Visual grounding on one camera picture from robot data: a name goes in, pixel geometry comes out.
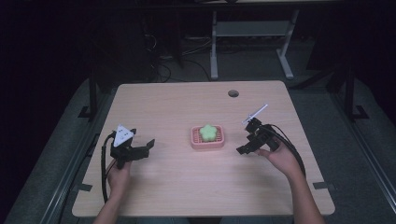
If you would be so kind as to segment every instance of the white marker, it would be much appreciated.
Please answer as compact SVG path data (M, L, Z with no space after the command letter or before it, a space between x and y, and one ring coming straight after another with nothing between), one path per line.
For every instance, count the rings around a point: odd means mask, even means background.
M258 116L264 109L265 107L267 107L268 105L264 105L262 106L259 110L257 110L256 112L254 112L254 114L249 114L247 115L247 119L245 119L244 121L242 121L242 124L247 124L251 119L256 118L256 116Z
M121 145L133 136L134 133L124 128L122 125L119 125L117 128L116 138L114 139L114 147Z

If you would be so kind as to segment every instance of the person's left hand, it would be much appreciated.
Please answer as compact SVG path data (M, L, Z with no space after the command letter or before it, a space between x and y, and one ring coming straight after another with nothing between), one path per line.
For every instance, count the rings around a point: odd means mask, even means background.
M110 170L108 171L107 181L111 189L109 198L121 200L125 195L125 191L128 189L131 180L131 164L131 161L125 162L122 169L119 170L116 161L113 160L108 166L107 169Z

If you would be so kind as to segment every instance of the metal stand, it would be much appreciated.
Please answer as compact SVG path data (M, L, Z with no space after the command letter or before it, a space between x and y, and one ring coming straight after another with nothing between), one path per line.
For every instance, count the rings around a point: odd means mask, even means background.
M218 36L285 36L282 48L277 49L277 57L282 65L287 79L293 79L286 51L294 31L299 10L293 11L290 21L217 21L217 12L213 11L212 21L212 51L210 52L211 78L219 78L218 58L216 56L216 40Z
M88 122L91 122L97 112L97 96L96 96L96 83L93 78L93 73L91 73L89 78L90 83L90 106L83 106L79 112L79 118L89 118Z
M332 76L329 83L326 85L328 92L338 93L341 87L345 84L346 94L344 99L344 111L347 117L351 121L354 121L355 119L368 119L369 117L361 105L356 105L356 109L359 111L359 113L353 113L355 76L347 63L336 64L327 70L319 72L318 74L296 86L289 87L289 90L301 90L327 76Z

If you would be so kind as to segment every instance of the wrist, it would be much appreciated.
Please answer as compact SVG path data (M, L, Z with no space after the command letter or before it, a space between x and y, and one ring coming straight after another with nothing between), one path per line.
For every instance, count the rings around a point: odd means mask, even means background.
M297 180L305 179L305 176L300 170L294 170L293 172L289 172L288 174L286 174L286 178L289 180L289 182L294 182Z
M109 200L114 202L121 202L123 199L123 193L120 192L111 192L110 196L108 197Z
M120 209L121 202L122 202L122 199L121 199L120 197L115 197L115 196L112 196L112 197L110 196L110 197L108 198L108 201L107 201L107 203L108 203L108 204L111 204L111 206L112 206L115 210Z

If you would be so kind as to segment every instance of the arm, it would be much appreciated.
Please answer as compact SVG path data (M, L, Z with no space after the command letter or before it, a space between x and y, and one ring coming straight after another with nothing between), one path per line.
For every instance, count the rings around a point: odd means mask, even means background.
M128 189L130 182L131 161L125 162L122 169L117 169L112 165L115 161L111 162L109 167L107 181L110 185L110 196L108 201L102 207L94 224L100 223L116 223L120 211L122 199L125 196L125 191Z
M297 160L289 149L278 139L279 148L270 152L265 149L256 151L260 156L264 156L276 169L282 172L289 181L293 200L293 214L296 224L324 224L323 216L320 214L314 201L308 183L300 170Z

